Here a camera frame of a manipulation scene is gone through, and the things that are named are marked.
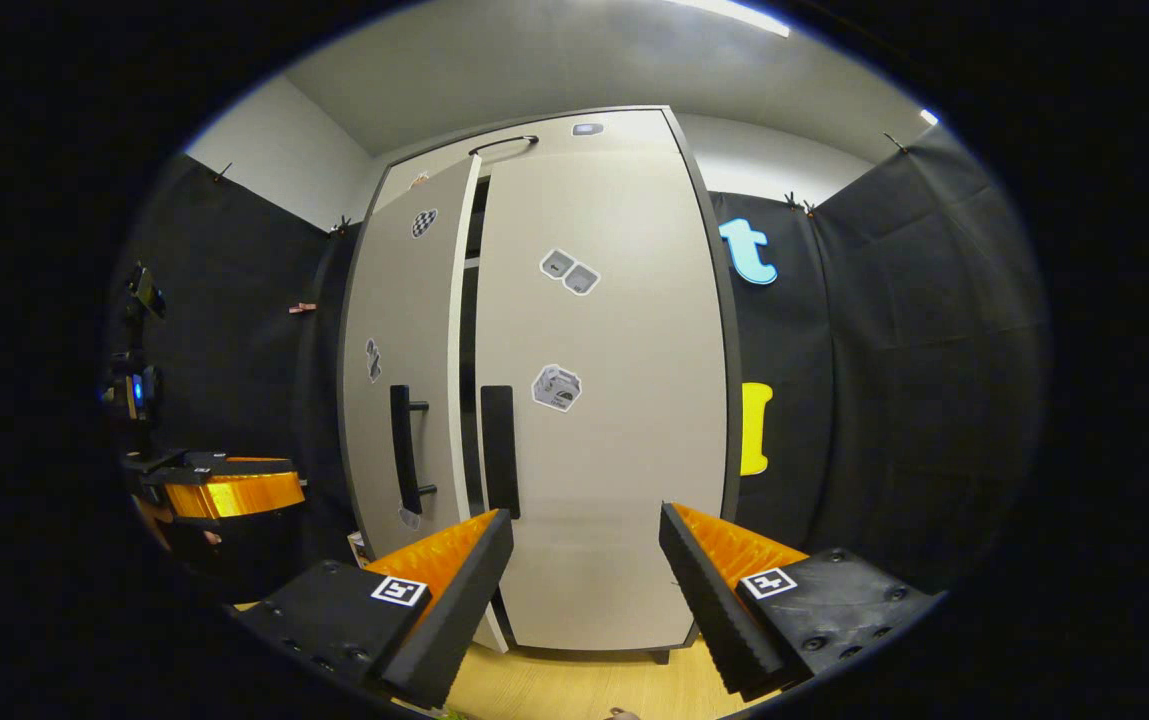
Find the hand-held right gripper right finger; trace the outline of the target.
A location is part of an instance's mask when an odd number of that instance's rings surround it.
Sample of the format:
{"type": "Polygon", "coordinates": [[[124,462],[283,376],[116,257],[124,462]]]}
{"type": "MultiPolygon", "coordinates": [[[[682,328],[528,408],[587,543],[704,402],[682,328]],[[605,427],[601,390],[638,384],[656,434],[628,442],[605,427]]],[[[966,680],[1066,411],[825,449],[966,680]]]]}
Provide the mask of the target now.
{"type": "Polygon", "coordinates": [[[680,503],[658,544],[726,691],[803,692],[848,673],[940,603],[845,548],[803,553],[680,503]]]}

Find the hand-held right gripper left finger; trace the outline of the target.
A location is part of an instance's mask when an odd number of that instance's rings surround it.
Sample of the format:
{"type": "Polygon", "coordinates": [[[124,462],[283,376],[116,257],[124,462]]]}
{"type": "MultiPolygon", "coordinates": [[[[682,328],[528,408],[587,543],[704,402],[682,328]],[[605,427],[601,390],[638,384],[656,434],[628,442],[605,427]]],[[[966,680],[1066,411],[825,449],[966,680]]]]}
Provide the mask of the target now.
{"type": "Polygon", "coordinates": [[[492,509],[365,566],[318,562],[236,624],[363,700],[442,707],[512,548],[510,512],[492,509]]]}

